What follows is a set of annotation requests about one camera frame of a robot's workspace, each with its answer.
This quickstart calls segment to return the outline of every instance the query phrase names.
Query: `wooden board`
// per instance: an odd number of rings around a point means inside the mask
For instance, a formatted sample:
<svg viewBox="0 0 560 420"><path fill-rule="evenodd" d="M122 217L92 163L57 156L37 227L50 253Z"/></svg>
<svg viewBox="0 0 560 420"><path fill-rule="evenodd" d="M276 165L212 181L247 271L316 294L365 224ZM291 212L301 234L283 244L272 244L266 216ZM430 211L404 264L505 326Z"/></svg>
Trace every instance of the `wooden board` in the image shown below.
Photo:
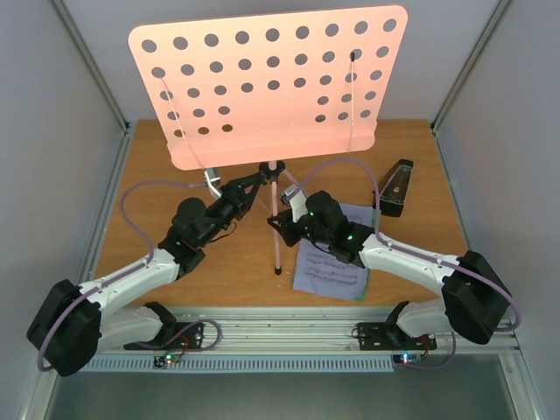
<svg viewBox="0 0 560 420"><path fill-rule="evenodd" d="M367 163L379 179L399 158L414 161L414 171L406 205L400 218L383 217L381 231L417 247L446 254L462 255L465 241L459 226L449 186L431 135L423 120L379 121L372 149L350 156ZM296 179L330 157L304 157L286 161ZM220 168L223 182L256 172L258 164ZM200 182L201 171L180 171L172 165L165 138L157 121L141 121L119 187L119 195L145 179L172 179ZM289 185L281 177L279 188ZM309 193L328 191L340 202L369 205L373 186L357 165L335 164L320 172L306 187ZM180 189L146 186L133 192L126 203L129 217L157 244L165 237L177 205L187 197L212 202L205 188ZM270 205L270 187L259 196ZM206 258L190 275L139 298L134 305L157 300L169 306L329 306L395 305L403 300L425 301L435 297L430 291L400 277L381 271L370 273L366 298L348 302L294 291L291 283L298 247L282 246L283 274L274 274L272 233L267 212L257 203L231 237L205 248ZM145 244L113 211L101 251L96 277L121 268L147 252Z"/></svg>

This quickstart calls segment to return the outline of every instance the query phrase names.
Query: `black mounting base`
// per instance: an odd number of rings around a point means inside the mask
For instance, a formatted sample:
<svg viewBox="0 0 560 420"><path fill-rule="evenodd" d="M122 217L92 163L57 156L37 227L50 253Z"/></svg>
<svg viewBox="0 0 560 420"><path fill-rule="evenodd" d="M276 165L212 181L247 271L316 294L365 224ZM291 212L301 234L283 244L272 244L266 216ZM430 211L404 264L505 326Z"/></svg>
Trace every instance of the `black mounting base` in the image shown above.
<svg viewBox="0 0 560 420"><path fill-rule="evenodd" d="M410 339L400 346L393 344L387 333L387 326L384 322L360 322L355 331L355 338L360 343L360 350L363 351L387 351L387 350L424 350L425 344L417 339ZM428 343L430 350L438 348L436 339L431 339L428 334L422 336Z"/></svg>
<svg viewBox="0 0 560 420"><path fill-rule="evenodd" d="M190 323L188 322L177 322L173 325L173 332L171 336L175 335L179 331L181 331L186 326L189 326ZM204 324L199 323L196 326L193 326L183 332L183 334L187 340L189 340L188 348L191 349L199 349L202 344L202 339L204 338ZM153 339L152 341L148 341L146 344L150 344L153 346L159 346L157 339ZM183 348L184 341L180 337L177 337L173 342L169 343L167 346L161 347L161 350L179 350ZM125 350L134 350L134 351L148 351L153 352L153 349L149 349L146 347L139 346L136 343L130 343L124 346Z"/></svg>

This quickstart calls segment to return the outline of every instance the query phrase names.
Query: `sheet of paper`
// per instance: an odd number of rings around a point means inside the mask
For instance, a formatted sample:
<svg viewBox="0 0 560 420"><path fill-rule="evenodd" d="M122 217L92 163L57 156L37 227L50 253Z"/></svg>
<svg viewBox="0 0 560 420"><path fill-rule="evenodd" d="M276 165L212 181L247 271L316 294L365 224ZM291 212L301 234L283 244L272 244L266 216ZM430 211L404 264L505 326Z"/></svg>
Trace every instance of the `sheet of paper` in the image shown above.
<svg viewBox="0 0 560 420"><path fill-rule="evenodd" d="M340 208L350 221L372 226L374 209L371 206L340 203ZM327 250L325 245L318 246ZM309 241L300 242L293 284L296 291L357 300L363 297L367 284L368 269L339 262L334 256L313 247Z"/></svg>

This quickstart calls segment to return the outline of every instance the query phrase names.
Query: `gray floor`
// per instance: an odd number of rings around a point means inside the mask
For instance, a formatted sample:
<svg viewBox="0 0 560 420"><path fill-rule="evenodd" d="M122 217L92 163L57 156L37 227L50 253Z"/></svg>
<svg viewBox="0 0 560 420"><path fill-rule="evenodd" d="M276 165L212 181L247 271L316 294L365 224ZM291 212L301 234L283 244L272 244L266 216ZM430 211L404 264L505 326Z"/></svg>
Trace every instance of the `gray floor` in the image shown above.
<svg viewBox="0 0 560 420"><path fill-rule="evenodd" d="M393 374L75 374L47 419L516 418L497 356Z"/></svg>

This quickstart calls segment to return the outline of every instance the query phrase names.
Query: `gray panel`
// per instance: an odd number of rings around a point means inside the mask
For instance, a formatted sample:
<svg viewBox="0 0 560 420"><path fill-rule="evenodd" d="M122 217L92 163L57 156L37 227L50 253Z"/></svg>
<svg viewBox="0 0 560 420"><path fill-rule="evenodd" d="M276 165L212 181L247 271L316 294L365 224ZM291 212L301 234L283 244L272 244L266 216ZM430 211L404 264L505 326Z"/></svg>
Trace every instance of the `gray panel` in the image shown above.
<svg viewBox="0 0 560 420"><path fill-rule="evenodd" d="M395 374L92 374L59 381L49 419L515 418L498 356Z"/></svg>
<svg viewBox="0 0 560 420"><path fill-rule="evenodd" d="M17 417L36 350L25 332L51 286L76 280L120 138L44 0L0 13L0 412Z"/></svg>
<svg viewBox="0 0 560 420"><path fill-rule="evenodd" d="M465 231L524 314L521 350L560 412L560 38L557 1L514 2L438 133Z"/></svg>
<svg viewBox="0 0 560 420"><path fill-rule="evenodd" d="M382 118L433 120L495 0L402 0L409 13ZM379 0L66 0L97 66L129 121L155 118L127 40L138 25L387 4Z"/></svg>

